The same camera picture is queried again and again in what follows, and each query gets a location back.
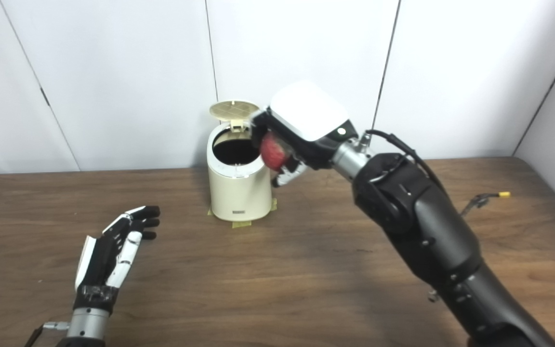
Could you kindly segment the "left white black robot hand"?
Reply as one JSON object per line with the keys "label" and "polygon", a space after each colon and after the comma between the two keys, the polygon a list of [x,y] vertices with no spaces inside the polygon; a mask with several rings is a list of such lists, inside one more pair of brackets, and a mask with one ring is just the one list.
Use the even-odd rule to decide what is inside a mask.
{"label": "left white black robot hand", "polygon": [[112,314],[143,240],[156,239],[158,206],[140,206],[125,211],[102,230],[87,236],[75,277],[73,309],[100,309]]}

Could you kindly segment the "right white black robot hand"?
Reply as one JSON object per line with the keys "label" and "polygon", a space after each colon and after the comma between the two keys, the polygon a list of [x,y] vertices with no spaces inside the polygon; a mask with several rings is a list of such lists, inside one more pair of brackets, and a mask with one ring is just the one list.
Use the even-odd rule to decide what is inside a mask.
{"label": "right white black robot hand", "polygon": [[352,182],[365,164],[345,107],[310,81],[286,86],[250,118],[251,140],[281,187],[306,169],[334,169]]}

